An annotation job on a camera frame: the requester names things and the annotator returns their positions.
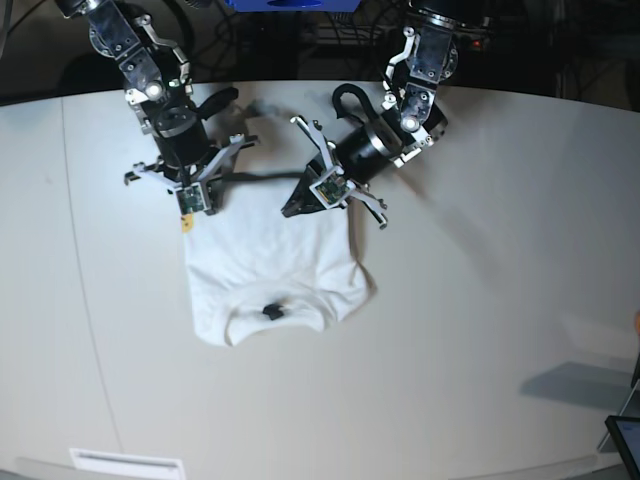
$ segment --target black cable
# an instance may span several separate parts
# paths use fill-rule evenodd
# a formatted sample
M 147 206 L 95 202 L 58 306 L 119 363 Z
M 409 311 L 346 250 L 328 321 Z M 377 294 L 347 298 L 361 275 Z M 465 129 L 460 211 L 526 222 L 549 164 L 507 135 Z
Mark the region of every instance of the black cable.
M 182 32 L 182 40 L 184 41 L 184 50 L 187 56 L 190 56 L 193 53 L 193 48 L 196 45 L 196 34 L 193 30 L 193 25 L 191 25 L 191 21 L 187 14 L 184 13 L 184 10 L 176 0 L 162 0 L 164 4 L 167 6 L 169 11 L 173 14 L 176 21 L 178 22 L 178 26 L 180 27 L 180 31 Z
M 266 182 L 269 180 L 300 180 L 304 176 L 302 172 L 280 172 L 280 173 L 270 173 L 266 175 L 256 175 L 253 173 L 227 173 L 224 175 L 220 175 L 212 179 L 212 182 L 221 181 L 223 183 L 256 183 L 256 182 Z
M 340 32 L 338 31 L 336 22 L 333 20 L 333 17 L 331 16 L 330 13 L 325 12 L 325 15 L 329 19 L 329 22 L 331 23 L 331 27 L 333 28 L 333 31 L 336 33 L 336 39 L 338 40 L 338 47 L 340 47 L 340 50 L 343 50 L 342 38 L 340 38 Z M 355 77 L 355 71 L 353 70 L 353 66 L 349 63 L 349 60 L 347 59 L 347 57 L 343 56 L 342 59 L 344 60 L 345 65 L 349 69 L 349 73 L 351 74 L 351 76 Z
M 235 32 L 233 30 L 233 24 L 231 23 L 231 17 L 225 11 L 224 7 L 222 5 L 220 5 L 220 2 L 218 0 L 214 0 L 213 3 L 215 4 L 216 8 L 220 12 L 220 15 L 222 15 L 222 18 L 224 19 L 224 23 L 227 25 L 227 29 L 229 30 L 229 34 L 231 35 L 231 42 L 230 43 L 234 44 L 235 43 Z
M 4 53 L 4 47 L 7 44 L 9 36 L 9 26 L 11 25 L 11 12 L 13 11 L 13 0 L 5 0 L 4 18 L 2 20 L 2 30 L 0 30 L 0 57 Z
M 581 94 L 584 94 L 587 90 L 595 85 L 595 83 L 602 78 L 603 75 L 606 75 L 611 71 L 613 67 L 618 65 L 621 60 L 613 60 L 607 66 L 603 67 L 594 77 L 589 80 L 585 85 L 580 88 Z
M 576 100 L 577 101 L 582 101 L 582 83 L 580 82 L 580 70 L 578 70 L 578 67 L 576 67 L 576 64 L 574 62 L 571 62 L 569 64 L 569 69 L 571 70 L 571 73 L 573 75 L 573 78 L 575 80 L 576 83 Z
M 237 16 L 237 13 L 234 13 L 232 15 L 229 15 L 229 24 L 228 27 L 229 28 L 233 28 L 233 24 L 231 23 L 231 19 L 234 18 L 235 16 Z M 194 52 L 193 54 L 193 58 L 197 59 L 200 58 L 202 56 L 203 53 L 211 50 L 213 47 L 215 47 L 216 45 L 218 45 L 218 43 L 220 43 L 221 41 L 223 41 L 224 39 L 222 38 L 222 35 L 218 32 L 218 28 L 222 25 L 227 25 L 226 20 L 219 22 L 216 27 L 215 27 L 215 33 L 216 33 L 216 38 L 213 39 L 213 41 L 211 41 L 210 43 L 208 43 L 207 45 L 205 45 L 204 47 L 198 49 L 196 52 Z
M 15 29 L 18 28 L 22 24 L 22 22 L 24 22 L 27 18 L 29 18 L 31 14 L 35 12 L 40 7 L 40 5 L 42 5 L 46 1 L 47 0 L 40 0 L 38 3 L 34 4 L 29 10 L 24 12 L 24 15 L 22 15 L 22 17 L 20 17 L 7 32 L 7 38 L 9 38 L 11 34 L 15 31 Z

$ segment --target black tag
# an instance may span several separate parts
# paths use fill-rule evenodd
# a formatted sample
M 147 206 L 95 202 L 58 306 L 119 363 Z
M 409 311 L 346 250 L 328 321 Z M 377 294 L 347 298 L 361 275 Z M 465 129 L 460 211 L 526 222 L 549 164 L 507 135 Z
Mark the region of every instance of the black tag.
M 272 303 L 271 305 L 267 305 L 266 307 L 264 307 L 264 310 L 262 310 L 262 313 L 269 317 L 269 320 L 271 320 L 272 322 L 284 317 L 284 313 L 282 313 L 282 305 L 280 305 L 279 303 Z

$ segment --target yellow label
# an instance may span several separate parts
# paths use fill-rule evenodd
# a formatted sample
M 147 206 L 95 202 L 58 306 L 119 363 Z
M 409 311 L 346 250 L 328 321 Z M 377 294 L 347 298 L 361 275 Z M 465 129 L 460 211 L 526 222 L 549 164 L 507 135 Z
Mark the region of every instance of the yellow label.
M 189 233 L 193 228 L 193 213 L 189 215 L 184 215 L 181 217 L 182 220 L 182 233 Z

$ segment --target white t-shirt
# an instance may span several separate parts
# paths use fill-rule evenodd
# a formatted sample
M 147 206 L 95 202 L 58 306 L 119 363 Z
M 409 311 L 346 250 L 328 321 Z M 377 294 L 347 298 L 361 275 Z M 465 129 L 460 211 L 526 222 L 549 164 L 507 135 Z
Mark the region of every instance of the white t-shirt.
M 346 210 L 284 218 L 295 180 L 231 185 L 223 210 L 184 235 L 195 331 L 234 346 L 268 329 L 322 332 L 369 297 L 353 259 Z M 278 313 L 272 320 L 265 308 Z

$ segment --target blue device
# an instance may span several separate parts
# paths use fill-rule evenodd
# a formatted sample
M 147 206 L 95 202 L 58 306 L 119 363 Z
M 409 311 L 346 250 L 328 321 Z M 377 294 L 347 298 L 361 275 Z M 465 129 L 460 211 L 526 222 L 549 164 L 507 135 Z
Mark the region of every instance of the blue device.
M 353 12 L 360 0 L 226 0 L 237 12 Z

